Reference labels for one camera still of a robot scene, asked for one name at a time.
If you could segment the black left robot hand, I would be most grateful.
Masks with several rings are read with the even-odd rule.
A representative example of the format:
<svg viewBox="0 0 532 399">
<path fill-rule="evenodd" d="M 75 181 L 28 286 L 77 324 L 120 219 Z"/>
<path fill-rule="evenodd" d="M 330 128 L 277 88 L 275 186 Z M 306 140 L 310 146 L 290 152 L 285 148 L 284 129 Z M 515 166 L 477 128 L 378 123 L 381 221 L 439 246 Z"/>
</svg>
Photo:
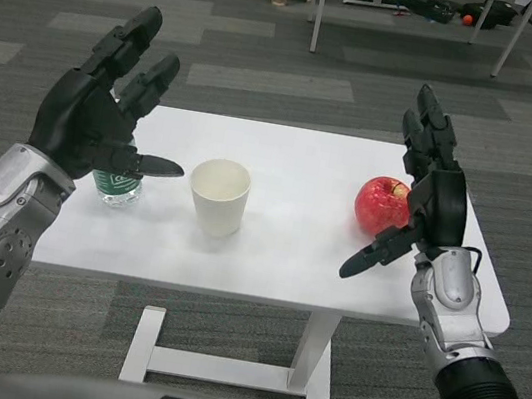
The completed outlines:
<svg viewBox="0 0 532 399">
<path fill-rule="evenodd" d="M 120 92 L 115 82 L 127 75 L 162 27 L 162 13 L 148 7 L 116 26 L 91 50 L 81 66 L 70 69 L 45 96 L 28 144 L 57 164 L 72 179 L 93 170 L 121 177 L 180 177 L 184 169 L 172 160 L 137 151 L 138 120 L 159 105 L 180 68 L 170 53 Z"/>
</svg>

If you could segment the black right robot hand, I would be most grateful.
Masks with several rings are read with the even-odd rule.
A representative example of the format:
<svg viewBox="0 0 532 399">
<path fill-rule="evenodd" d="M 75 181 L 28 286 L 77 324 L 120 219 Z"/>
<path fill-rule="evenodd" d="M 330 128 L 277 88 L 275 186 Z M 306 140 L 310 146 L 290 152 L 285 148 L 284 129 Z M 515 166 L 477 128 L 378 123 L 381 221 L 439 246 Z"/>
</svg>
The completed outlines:
<svg viewBox="0 0 532 399">
<path fill-rule="evenodd" d="M 407 149 L 403 164 L 413 178 L 407 195 L 408 224 L 381 231 L 374 242 L 346 260 L 339 270 L 343 279 L 378 264 L 389 265 L 415 244 L 422 250 L 463 244 L 467 185 L 454 156 L 457 140 L 452 120 L 429 84 L 421 87 L 417 105 L 417 111 L 404 113 L 402 124 Z"/>
</svg>

